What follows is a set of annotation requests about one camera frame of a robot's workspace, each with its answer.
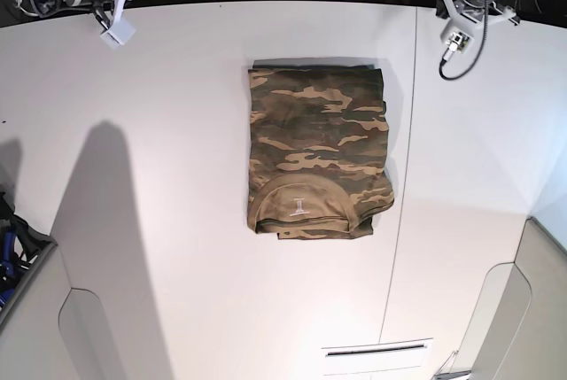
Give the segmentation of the blue items bin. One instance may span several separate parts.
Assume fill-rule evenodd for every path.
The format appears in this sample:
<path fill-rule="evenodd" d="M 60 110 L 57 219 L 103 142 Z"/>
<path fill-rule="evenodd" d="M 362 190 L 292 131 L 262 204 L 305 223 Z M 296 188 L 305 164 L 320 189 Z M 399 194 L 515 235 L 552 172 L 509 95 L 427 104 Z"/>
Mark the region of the blue items bin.
<path fill-rule="evenodd" d="M 54 240 L 33 229 L 15 213 L 8 195 L 1 191 L 1 308 L 15 296 L 16 290 L 34 264 Z"/>

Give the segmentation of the camouflage T-shirt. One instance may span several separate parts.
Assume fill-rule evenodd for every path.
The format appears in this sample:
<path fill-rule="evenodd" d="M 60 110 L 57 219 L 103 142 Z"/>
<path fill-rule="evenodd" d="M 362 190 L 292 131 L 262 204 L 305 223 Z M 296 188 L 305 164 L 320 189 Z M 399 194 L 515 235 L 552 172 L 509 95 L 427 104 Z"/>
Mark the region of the camouflage T-shirt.
<path fill-rule="evenodd" d="M 247 226 L 280 239 L 356 239 L 393 206 L 381 69 L 256 66 Z"/>

